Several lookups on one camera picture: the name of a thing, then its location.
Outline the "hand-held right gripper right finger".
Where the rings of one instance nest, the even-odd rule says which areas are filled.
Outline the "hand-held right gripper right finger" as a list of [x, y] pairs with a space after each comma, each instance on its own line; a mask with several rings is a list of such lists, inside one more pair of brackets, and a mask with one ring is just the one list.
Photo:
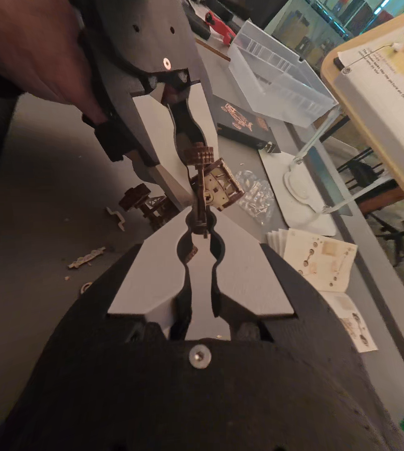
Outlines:
[[259, 240], [218, 210], [210, 210], [210, 252], [215, 258], [211, 306], [216, 318], [267, 320], [294, 315]]

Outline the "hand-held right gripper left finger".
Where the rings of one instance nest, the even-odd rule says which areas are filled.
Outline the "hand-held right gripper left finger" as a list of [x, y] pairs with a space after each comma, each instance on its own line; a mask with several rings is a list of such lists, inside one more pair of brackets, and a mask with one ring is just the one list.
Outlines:
[[189, 228], [187, 207], [141, 245], [111, 306], [110, 316], [125, 316], [170, 329], [177, 322], [177, 295], [185, 282], [179, 242]]

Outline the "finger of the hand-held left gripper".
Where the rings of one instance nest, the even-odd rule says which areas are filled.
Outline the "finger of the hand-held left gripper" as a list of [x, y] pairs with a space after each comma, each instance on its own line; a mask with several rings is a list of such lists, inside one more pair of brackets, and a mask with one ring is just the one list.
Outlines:
[[133, 102], [159, 161], [147, 169], [149, 176], [179, 211], [192, 207], [194, 193], [176, 149], [175, 123], [169, 109], [150, 95], [134, 97]]
[[217, 128], [200, 82], [189, 87], [187, 107], [192, 122], [194, 122], [203, 137], [203, 142], [207, 147], [213, 149], [214, 157], [220, 157]]

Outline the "wooden wheel axle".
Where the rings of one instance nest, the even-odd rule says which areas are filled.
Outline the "wooden wheel axle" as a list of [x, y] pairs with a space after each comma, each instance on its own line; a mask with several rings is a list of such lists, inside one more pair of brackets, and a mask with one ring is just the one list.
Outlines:
[[194, 193], [189, 228], [192, 235], [201, 235], [207, 239], [210, 230], [210, 208], [206, 199], [205, 170], [214, 163], [214, 150], [202, 142], [197, 142], [186, 149], [183, 156], [188, 182]]

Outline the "wooden buggy model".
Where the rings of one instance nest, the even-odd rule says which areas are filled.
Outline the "wooden buggy model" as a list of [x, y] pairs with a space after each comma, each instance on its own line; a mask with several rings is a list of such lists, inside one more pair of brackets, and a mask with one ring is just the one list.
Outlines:
[[[203, 197], [206, 207], [223, 211], [244, 196], [244, 190], [222, 158], [194, 165], [196, 174], [189, 178], [195, 194]], [[152, 196], [150, 189], [141, 183], [128, 189], [119, 206], [124, 211], [137, 209], [142, 212], [153, 231], [168, 223], [180, 211], [165, 194]]]

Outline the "clear plastic bag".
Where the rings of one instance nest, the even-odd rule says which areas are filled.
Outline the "clear plastic bag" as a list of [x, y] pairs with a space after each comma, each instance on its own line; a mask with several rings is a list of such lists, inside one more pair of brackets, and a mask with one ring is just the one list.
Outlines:
[[269, 225], [276, 207], [269, 181], [249, 170], [238, 171], [235, 178], [244, 191], [236, 204], [261, 226]]

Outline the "black model box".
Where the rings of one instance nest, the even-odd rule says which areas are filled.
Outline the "black model box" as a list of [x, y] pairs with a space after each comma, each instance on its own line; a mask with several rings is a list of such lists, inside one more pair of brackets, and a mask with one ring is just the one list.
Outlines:
[[281, 150], [267, 121], [237, 105], [214, 95], [217, 133], [256, 151], [280, 153]]

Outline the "person's left hand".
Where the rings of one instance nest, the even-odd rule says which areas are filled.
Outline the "person's left hand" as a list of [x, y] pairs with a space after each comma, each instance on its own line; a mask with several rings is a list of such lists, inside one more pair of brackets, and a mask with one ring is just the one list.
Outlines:
[[38, 98], [74, 105], [93, 124], [108, 120], [66, 0], [0, 0], [0, 75]]

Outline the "toothed wooden bar piece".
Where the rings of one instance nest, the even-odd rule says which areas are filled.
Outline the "toothed wooden bar piece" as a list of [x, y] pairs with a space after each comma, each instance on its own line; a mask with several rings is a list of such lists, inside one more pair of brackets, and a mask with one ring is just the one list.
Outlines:
[[95, 260], [99, 256], [102, 256], [105, 253], [105, 251], [106, 251], [106, 247], [105, 246], [97, 248], [97, 249], [94, 249], [94, 250], [90, 251], [89, 253], [87, 253], [86, 255], [84, 255], [82, 257], [78, 257], [75, 261], [70, 263], [67, 266], [67, 268], [69, 270], [79, 269], [82, 266], [91, 263], [93, 260]]

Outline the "instruction booklet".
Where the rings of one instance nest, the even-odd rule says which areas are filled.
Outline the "instruction booklet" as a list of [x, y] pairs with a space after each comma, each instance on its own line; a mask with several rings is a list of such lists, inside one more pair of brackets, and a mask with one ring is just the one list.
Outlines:
[[293, 228], [267, 232], [266, 242], [319, 292], [359, 353], [378, 351], [362, 314], [346, 294], [357, 245]]

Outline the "wooden S-shaped piece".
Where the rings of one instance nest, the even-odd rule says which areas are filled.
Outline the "wooden S-shaped piece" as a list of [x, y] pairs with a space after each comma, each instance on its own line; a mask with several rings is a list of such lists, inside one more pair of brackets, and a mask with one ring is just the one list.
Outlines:
[[125, 218], [123, 215], [117, 211], [117, 210], [111, 210], [108, 206], [105, 207], [106, 213], [109, 215], [110, 218], [113, 219], [113, 221], [116, 222], [117, 227], [122, 231], [125, 232]]

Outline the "clear plastic organiser box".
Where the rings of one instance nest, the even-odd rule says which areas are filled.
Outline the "clear plastic organiser box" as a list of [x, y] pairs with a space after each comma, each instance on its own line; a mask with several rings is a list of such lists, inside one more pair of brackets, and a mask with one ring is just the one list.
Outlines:
[[250, 20], [228, 57], [233, 78], [258, 115], [308, 128], [338, 105], [307, 61]]

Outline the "red clamp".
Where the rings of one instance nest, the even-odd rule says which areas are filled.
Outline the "red clamp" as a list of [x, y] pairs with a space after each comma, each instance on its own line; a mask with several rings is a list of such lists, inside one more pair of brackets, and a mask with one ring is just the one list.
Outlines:
[[226, 46], [230, 46], [234, 41], [236, 32], [210, 10], [205, 14], [205, 24], [222, 36], [222, 42]]

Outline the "instruction sheet display board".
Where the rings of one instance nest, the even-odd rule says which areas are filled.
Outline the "instruction sheet display board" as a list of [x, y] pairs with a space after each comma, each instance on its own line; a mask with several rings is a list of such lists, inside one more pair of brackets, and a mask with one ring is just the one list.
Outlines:
[[404, 192], [404, 13], [332, 50], [321, 77]]

